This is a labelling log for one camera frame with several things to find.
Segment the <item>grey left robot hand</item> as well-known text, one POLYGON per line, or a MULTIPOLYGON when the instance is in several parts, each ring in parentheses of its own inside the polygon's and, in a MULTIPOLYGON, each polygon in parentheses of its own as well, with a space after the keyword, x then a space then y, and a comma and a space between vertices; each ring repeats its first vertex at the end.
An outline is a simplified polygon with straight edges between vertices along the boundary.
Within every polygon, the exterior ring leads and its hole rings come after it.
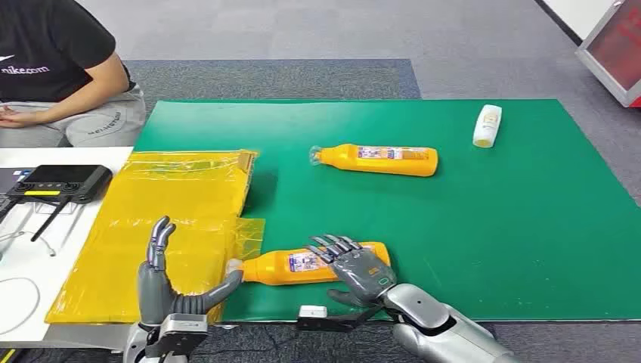
POLYGON ((225 279, 216 287, 197 295, 177 292, 166 271, 166 248, 176 224, 168 216, 160 218, 152 227, 145 259, 137 274, 138 307, 141 323, 158 326, 174 313, 206 315, 227 299, 243 282, 241 261, 228 261, 225 279))

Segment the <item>person's left hand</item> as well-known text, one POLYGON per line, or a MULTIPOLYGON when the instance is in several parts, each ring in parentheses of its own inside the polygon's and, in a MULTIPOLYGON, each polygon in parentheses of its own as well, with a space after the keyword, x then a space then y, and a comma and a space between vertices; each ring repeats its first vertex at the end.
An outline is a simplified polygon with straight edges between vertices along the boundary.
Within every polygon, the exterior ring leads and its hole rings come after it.
POLYGON ((1 108, 1 127, 6 129, 20 129, 30 127, 39 122, 37 112, 18 112, 10 107, 1 108))

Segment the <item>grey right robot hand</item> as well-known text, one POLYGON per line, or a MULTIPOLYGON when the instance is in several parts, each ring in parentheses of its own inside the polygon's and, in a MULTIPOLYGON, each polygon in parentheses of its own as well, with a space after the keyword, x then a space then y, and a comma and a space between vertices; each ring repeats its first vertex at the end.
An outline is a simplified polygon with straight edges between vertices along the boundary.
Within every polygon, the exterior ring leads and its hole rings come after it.
POLYGON ((347 291, 329 289, 332 300, 346 306, 371 307, 379 304, 381 296, 398 284, 394 271, 372 250, 346 236, 324 234, 312 236, 307 250, 319 257, 347 291))

